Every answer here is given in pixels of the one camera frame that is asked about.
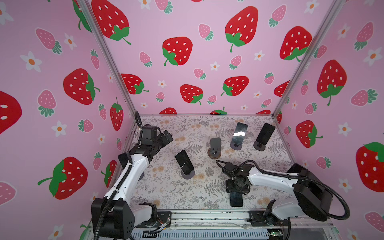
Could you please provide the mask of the black phone wood stand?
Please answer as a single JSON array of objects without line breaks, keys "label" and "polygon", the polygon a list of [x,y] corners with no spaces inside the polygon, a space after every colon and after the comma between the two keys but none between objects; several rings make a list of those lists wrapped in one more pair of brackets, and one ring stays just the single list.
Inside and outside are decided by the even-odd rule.
[{"label": "black phone wood stand", "polygon": [[231,192],[230,193],[230,205],[231,207],[243,207],[243,194],[240,192]]}]

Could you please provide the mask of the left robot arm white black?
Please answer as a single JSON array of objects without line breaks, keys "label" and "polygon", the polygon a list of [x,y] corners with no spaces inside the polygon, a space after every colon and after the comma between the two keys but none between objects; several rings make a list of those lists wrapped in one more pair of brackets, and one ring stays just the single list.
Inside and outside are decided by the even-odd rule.
[{"label": "left robot arm white black", "polygon": [[135,187],[153,157],[173,141],[168,131],[160,132],[156,126],[144,126],[137,144],[118,156],[123,171],[103,198],[91,205],[94,239],[100,237],[127,240],[138,225],[153,226],[158,222],[155,204],[142,203],[130,208]]}]

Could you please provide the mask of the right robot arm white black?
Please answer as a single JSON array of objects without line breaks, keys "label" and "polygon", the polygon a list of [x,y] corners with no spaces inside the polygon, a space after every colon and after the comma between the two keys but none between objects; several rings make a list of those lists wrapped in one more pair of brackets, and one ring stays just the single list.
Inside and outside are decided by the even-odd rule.
[{"label": "right robot arm white black", "polygon": [[298,164],[294,164],[283,177],[278,177],[274,171],[272,175],[262,173],[250,163],[237,166],[227,162],[222,172],[229,177],[226,180],[229,194],[247,195],[251,186],[263,186],[292,195],[285,200],[271,201],[264,212],[268,219],[285,220],[301,216],[320,222],[328,219],[333,195],[326,188],[309,182],[317,180],[316,176]]}]

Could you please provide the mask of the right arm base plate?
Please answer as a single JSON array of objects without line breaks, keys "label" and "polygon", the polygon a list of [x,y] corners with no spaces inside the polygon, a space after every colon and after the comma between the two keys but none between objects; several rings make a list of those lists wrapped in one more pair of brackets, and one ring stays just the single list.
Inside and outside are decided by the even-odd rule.
[{"label": "right arm base plate", "polygon": [[272,213],[265,215],[264,211],[249,211],[247,222],[253,227],[288,227],[290,224],[287,219],[280,220]]}]

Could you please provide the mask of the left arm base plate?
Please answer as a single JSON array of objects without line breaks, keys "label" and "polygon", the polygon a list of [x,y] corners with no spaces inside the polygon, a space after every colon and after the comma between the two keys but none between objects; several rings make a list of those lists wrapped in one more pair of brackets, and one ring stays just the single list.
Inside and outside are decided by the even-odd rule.
[{"label": "left arm base plate", "polygon": [[169,211],[160,211],[157,213],[157,218],[155,222],[144,222],[140,225],[137,225],[136,228],[158,228],[159,226],[166,224],[166,228],[171,226],[172,222],[172,212]]}]

